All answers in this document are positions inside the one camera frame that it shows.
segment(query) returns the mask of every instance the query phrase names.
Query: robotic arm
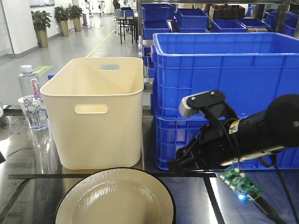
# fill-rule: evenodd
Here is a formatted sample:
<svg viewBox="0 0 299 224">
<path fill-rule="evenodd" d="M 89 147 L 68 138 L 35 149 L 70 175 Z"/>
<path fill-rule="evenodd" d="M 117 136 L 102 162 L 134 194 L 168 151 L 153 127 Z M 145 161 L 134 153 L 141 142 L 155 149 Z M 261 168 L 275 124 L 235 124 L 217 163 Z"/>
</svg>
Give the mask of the robotic arm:
<svg viewBox="0 0 299 224">
<path fill-rule="evenodd" d="M 180 112 L 202 113 L 210 123 L 168 162 L 169 170 L 225 169 L 230 164 L 299 147 L 299 95 L 283 95 L 261 111 L 239 119 L 221 91 L 185 97 Z"/>
</svg>

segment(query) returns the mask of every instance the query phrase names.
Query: white cup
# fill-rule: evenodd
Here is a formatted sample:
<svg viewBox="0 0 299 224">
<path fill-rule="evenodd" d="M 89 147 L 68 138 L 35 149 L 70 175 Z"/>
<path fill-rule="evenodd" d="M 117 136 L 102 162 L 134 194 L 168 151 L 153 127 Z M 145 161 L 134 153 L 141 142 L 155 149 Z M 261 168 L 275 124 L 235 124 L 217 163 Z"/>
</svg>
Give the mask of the white cup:
<svg viewBox="0 0 299 224">
<path fill-rule="evenodd" d="M 22 111 L 23 111 L 24 116 L 26 117 L 26 116 L 27 116 L 27 113 L 26 113 L 26 109 L 25 109 L 25 105 L 24 105 L 23 97 L 19 98 L 19 99 L 18 99 L 18 102 L 19 102 L 19 104 L 20 104 L 20 106 L 21 106 L 21 109 L 22 109 Z"/>
</svg>

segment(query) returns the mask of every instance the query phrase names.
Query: plate rim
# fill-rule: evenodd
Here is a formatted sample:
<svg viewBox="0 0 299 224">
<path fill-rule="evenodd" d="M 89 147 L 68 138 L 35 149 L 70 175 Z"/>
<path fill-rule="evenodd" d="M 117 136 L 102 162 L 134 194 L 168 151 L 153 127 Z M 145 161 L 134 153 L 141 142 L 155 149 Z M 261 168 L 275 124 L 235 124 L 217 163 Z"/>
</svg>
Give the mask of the plate rim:
<svg viewBox="0 0 299 224">
<path fill-rule="evenodd" d="M 152 176 L 153 178 L 155 178 L 156 180 L 158 180 L 165 188 L 166 190 L 168 191 L 168 194 L 169 196 L 171 197 L 171 201 L 172 201 L 172 206 L 173 206 L 173 217 L 172 217 L 172 224 L 176 224 L 176 217 L 177 217 L 177 214 L 176 214 L 176 204 L 175 204 L 175 201 L 174 201 L 174 197 L 171 193 L 171 191 L 169 190 L 169 188 L 166 186 L 166 184 L 161 181 L 160 179 L 158 179 L 157 177 L 155 177 L 154 175 L 152 175 L 150 172 L 148 171 L 145 171 L 145 170 L 142 170 L 142 169 L 138 169 L 138 168 L 132 168 L 132 167 L 114 167 L 114 168 L 108 168 L 108 169 L 103 169 L 103 170 L 100 170 L 100 171 L 97 171 L 93 174 L 90 174 L 88 177 L 85 177 L 83 178 L 82 180 L 80 180 L 78 183 L 76 183 L 74 186 L 72 186 L 65 194 L 64 196 L 62 197 L 62 199 L 59 201 L 58 203 L 58 206 L 56 208 L 56 211 L 55 211 L 55 216 L 54 216 L 54 224 L 56 224 L 56 218 L 57 218 L 57 213 L 58 213 L 58 210 L 63 202 L 63 200 L 65 199 L 65 197 L 69 194 L 69 192 L 75 187 L 77 186 L 78 184 L 80 184 L 83 180 L 89 178 L 90 176 L 94 175 L 94 174 L 97 174 L 97 173 L 100 173 L 100 172 L 103 172 L 103 171 L 107 171 L 107 170 L 111 170 L 111 169 L 133 169 L 133 170 L 138 170 L 138 171 L 142 171 L 146 174 L 149 174 L 150 176 Z"/>
</svg>

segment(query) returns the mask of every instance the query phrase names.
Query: ceramic plate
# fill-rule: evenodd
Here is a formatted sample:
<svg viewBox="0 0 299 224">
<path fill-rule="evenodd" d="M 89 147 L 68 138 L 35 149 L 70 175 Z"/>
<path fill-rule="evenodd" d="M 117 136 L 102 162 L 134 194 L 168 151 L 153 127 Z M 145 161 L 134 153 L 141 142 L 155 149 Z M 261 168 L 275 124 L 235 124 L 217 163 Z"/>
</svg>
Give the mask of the ceramic plate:
<svg viewBox="0 0 299 224">
<path fill-rule="evenodd" d="M 132 168 L 113 168 L 77 183 L 63 198 L 56 224 L 172 224 L 175 205 L 157 178 Z"/>
</svg>

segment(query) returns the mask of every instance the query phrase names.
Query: circuit board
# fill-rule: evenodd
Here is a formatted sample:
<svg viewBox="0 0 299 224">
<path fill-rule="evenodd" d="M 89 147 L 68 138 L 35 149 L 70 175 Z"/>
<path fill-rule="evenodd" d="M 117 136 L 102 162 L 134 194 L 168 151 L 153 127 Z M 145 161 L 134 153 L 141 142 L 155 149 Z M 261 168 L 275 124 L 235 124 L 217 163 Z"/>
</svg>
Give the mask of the circuit board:
<svg viewBox="0 0 299 224">
<path fill-rule="evenodd" d="M 238 196 L 240 201 L 249 203 L 262 194 L 262 191 L 256 186 L 244 172 L 239 168 L 231 167 L 220 175 L 220 179 L 229 186 L 229 188 Z"/>
</svg>

